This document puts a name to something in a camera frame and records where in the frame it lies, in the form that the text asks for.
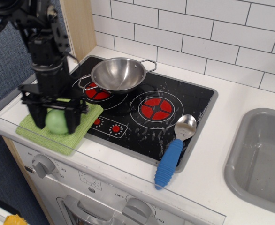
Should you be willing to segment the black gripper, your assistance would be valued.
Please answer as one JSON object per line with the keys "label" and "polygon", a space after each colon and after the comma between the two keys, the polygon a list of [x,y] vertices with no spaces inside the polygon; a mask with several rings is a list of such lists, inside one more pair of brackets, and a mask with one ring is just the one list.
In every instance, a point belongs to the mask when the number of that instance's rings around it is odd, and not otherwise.
{"label": "black gripper", "polygon": [[69,73],[67,63],[39,65],[33,63],[35,84],[21,84],[22,102],[38,128],[44,128],[48,108],[63,110],[68,133],[73,134],[80,124],[81,114],[88,112],[83,94],[72,89],[76,77]]}

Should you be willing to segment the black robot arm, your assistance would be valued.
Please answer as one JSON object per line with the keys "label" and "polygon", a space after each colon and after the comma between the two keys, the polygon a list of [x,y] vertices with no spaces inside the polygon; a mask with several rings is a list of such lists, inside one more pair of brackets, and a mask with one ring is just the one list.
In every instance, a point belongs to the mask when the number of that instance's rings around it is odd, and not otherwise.
{"label": "black robot arm", "polygon": [[49,0],[0,0],[0,20],[0,33],[11,22],[31,55],[37,83],[18,89],[36,126],[45,127],[49,108],[63,110],[68,132],[74,133],[88,106],[85,96],[72,88],[79,73],[69,72],[68,36],[54,5]]}

